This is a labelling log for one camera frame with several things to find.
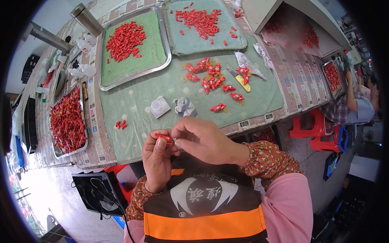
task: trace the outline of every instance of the pink sleeve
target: pink sleeve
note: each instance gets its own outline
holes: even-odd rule
[[[303,174],[290,173],[278,177],[261,199],[270,243],[310,242],[312,201],[308,180]]]
[[[133,219],[127,222],[128,229],[135,243],[145,242],[145,228],[143,220]],[[127,232],[127,227],[124,226],[124,240],[123,243],[132,243],[130,236]]]

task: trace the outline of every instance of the patterned table cover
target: patterned table cover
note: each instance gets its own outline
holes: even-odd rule
[[[223,1],[226,6],[231,9],[234,1]],[[95,17],[98,18],[99,23],[103,26],[123,14],[151,5],[160,6],[163,3],[163,1],[160,0],[131,0],[110,11],[106,9],[107,7],[105,7],[102,2],[104,2],[104,0],[93,0],[86,7],[91,12],[93,12],[93,8],[98,8],[95,12],[107,13],[103,16],[98,16],[98,14],[96,14],[97,16],[95,15]],[[261,127],[268,126],[269,124],[303,111],[313,109],[329,101],[331,95],[329,94],[328,86],[325,84],[324,75],[321,70],[323,62],[319,57],[301,54],[279,46],[266,45],[261,36],[253,33],[245,17],[237,19],[237,22],[244,32],[255,36],[258,43],[265,49],[268,57],[273,61],[276,69],[275,76],[281,93],[283,93],[284,107],[263,116],[224,127],[221,129],[222,132],[226,135],[236,136],[243,131],[258,130]],[[85,30],[82,29],[74,19],[71,19],[57,35],[62,39],[65,39],[68,35],[72,36],[71,44],[74,44],[75,39],[79,38],[83,33],[85,33]],[[99,45],[101,44],[101,41],[100,35],[97,37],[97,44],[93,46],[92,51],[87,54],[82,54],[77,60],[83,64],[89,63],[90,65],[99,67],[98,60],[101,51]],[[23,91],[20,104],[23,107],[25,107],[27,103],[28,96],[35,96],[35,88],[39,81],[38,71],[42,65],[42,61],[45,58],[50,58],[54,51],[54,47],[48,47],[36,64]],[[88,78],[87,76],[84,76],[79,80],[80,83],[84,81],[87,82],[89,96],[89,99],[84,102],[84,114],[89,144],[87,149],[83,152],[57,160],[54,157],[54,152],[51,147],[49,124],[50,106],[70,89],[70,80],[72,79],[72,76],[68,74],[68,81],[64,85],[59,96],[53,97],[52,90],[54,89],[54,81],[51,80],[49,84],[50,94],[48,97],[45,97],[46,102],[43,103],[40,99],[37,99],[35,115],[38,146],[36,152],[29,155],[30,168],[59,167],[76,164],[78,168],[92,169],[133,163],[141,159],[134,158],[130,161],[122,161],[120,163],[115,159],[105,130],[100,98],[96,95],[99,90],[98,75],[99,71],[97,71],[94,77]]]

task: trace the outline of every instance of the fingernail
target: fingernail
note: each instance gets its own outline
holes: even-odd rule
[[[163,138],[159,138],[158,140],[157,140],[157,147],[159,147],[159,148],[163,148],[163,146],[164,146],[164,142],[163,142]]]
[[[181,148],[181,142],[179,141],[179,140],[176,140],[175,142],[174,142],[174,145],[177,147],[177,148]]]

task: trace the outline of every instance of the green cloth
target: green cloth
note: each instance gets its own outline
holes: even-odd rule
[[[138,55],[140,58],[134,57],[132,54],[127,59],[120,62],[115,61],[109,57],[110,51],[104,51],[103,56],[103,75],[101,83],[104,86],[113,84],[125,77],[140,73],[150,68],[161,66],[166,61],[165,49],[162,45],[161,33],[159,31],[159,21],[156,11],[151,11],[141,14],[124,23],[131,23],[136,21],[138,25],[143,25],[143,31],[146,34],[146,39],[142,41],[143,45],[138,45]],[[108,28],[105,32],[104,47],[107,45],[110,35],[113,35],[115,29],[121,24],[117,24]]]
[[[183,8],[188,6],[191,2],[194,2],[194,4],[185,10],[206,10],[207,14],[212,13],[213,9],[221,10],[221,15],[217,16],[217,27],[220,28],[220,30],[215,34],[215,36],[208,36],[208,40],[200,37],[194,26],[191,26],[189,29],[184,24],[183,19],[181,19],[182,22],[178,22],[175,19],[175,11],[181,10],[184,12],[185,10]],[[230,13],[222,0],[172,0],[171,2],[167,1],[163,5],[163,8],[169,36],[169,44],[171,46],[172,53],[175,55],[183,56],[217,50],[241,50],[247,47],[247,40],[243,31],[240,29],[234,16]],[[232,30],[231,26],[234,26],[237,31]],[[238,36],[238,38],[232,38],[230,32],[233,32]]]
[[[118,89],[99,91],[101,105],[104,113],[104,122],[107,135],[116,159],[119,162],[130,161],[141,157],[141,149],[145,136],[154,129],[172,128],[179,120],[174,111],[173,100],[188,97],[195,105],[198,117],[214,121],[219,128],[235,124],[237,122],[261,116],[283,107],[283,98],[272,72],[264,65],[263,59],[254,50],[256,40],[253,36],[246,35],[249,46],[245,52],[251,62],[258,67],[267,81],[252,76],[250,79],[251,92],[247,93],[238,81],[226,70],[227,63],[233,68],[238,68],[238,62],[232,51],[207,52],[173,58],[171,63],[163,70],[136,79],[136,84],[127,82]],[[195,65],[204,57],[220,62],[222,74],[226,77],[223,84],[232,84],[242,94],[244,105],[231,98],[230,92],[224,92],[221,87],[211,90],[209,94],[204,92],[200,82],[184,80],[187,74],[182,65],[190,62]],[[203,78],[207,73],[198,73]],[[163,96],[172,108],[160,118],[155,119],[148,112],[153,100]],[[214,113],[210,108],[219,103],[227,105],[228,112]],[[124,130],[117,130],[115,124],[126,116],[128,126]]]

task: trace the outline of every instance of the red plastic stool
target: red plastic stool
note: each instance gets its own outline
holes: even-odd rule
[[[115,173],[115,176],[116,176],[126,166],[127,166],[127,164],[106,167],[104,169],[104,171],[107,172],[107,173],[113,171]],[[133,189],[131,191],[126,191],[120,183],[119,183],[119,185],[120,185],[120,189],[122,190],[122,193],[123,193],[124,197],[126,198],[128,204],[130,204],[130,202],[131,202],[131,194],[132,194]]]
[[[322,136],[318,136],[315,139],[311,140],[310,146],[311,149],[317,150],[319,152],[330,151],[330,152],[345,152],[348,134],[346,129],[343,126],[335,126],[334,132],[331,135],[325,136],[326,140],[323,142],[320,140]]]
[[[300,127],[300,116],[293,118],[293,129],[290,130],[289,137],[291,138],[309,138],[309,137],[321,137],[326,134],[326,122],[324,115],[321,113],[319,108],[310,110],[311,114],[311,126],[310,130],[301,130]]]

